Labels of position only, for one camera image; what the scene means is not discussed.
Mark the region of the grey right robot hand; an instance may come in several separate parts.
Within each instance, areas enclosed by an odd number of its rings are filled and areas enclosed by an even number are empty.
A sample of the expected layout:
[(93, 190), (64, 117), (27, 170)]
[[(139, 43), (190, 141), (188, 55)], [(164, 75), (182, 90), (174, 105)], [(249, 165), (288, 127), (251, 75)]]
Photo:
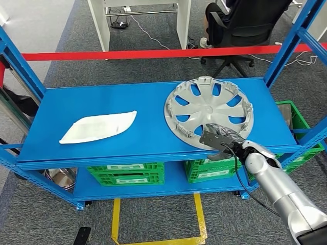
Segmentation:
[(217, 154), (208, 155), (207, 158), (211, 161), (231, 158), (233, 156), (233, 151), (245, 140), (236, 131), (215, 123), (205, 124), (202, 134), (202, 144), (218, 150)]

